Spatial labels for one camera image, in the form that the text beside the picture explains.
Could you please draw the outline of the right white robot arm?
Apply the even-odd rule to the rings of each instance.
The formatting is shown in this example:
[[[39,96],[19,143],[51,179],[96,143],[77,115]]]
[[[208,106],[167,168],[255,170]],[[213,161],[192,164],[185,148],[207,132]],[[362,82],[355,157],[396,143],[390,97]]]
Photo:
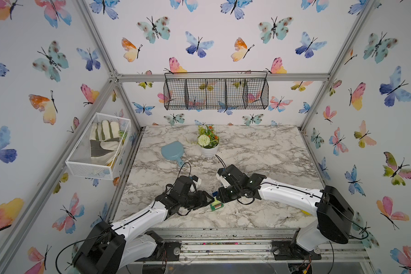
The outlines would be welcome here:
[[[292,240],[292,247],[310,252],[328,241],[337,244],[349,242],[355,213],[334,187],[309,189],[285,184],[261,174],[248,177],[233,164],[219,169],[216,178],[223,185],[216,197],[222,203],[240,198],[249,198],[253,202],[269,200],[315,216],[315,221],[298,230]]]

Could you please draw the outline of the green lego base brick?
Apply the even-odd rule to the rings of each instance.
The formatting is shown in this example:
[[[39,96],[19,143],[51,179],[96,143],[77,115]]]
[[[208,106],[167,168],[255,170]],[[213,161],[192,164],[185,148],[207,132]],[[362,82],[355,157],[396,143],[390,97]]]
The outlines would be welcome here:
[[[219,210],[219,209],[223,208],[223,206],[224,206],[224,204],[220,201],[215,201],[210,205],[211,211]]]

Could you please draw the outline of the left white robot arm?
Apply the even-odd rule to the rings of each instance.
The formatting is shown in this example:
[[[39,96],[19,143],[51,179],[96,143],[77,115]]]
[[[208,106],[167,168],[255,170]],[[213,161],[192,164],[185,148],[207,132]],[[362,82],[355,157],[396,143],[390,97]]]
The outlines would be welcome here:
[[[81,274],[115,274],[138,260],[162,261],[166,264],[179,244],[167,244],[152,227],[172,215],[207,207],[214,197],[197,188],[199,178],[181,176],[155,197],[145,209],[109,224],[101,221],[73,257],[72,266]]]

